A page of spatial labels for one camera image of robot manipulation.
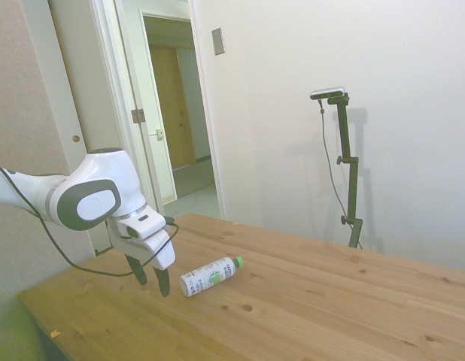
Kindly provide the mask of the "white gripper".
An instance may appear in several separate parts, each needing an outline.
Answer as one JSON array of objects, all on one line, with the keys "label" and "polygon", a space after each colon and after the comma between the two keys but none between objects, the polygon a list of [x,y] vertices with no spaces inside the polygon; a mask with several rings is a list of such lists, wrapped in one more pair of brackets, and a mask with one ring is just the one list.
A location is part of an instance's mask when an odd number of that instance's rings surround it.
[{"label": "white gripper", "polygon": [[175,251],[169,240],[169,227],[143,227],[137,222],[110,220],[107,229],[113,247],[126,254],[126,260],[136,280],[142,286],[147,283],[147,275],[141,262],[150,261],[160,292],[164,298],[167,297],[170,294],[167,268],[175,261]]}]

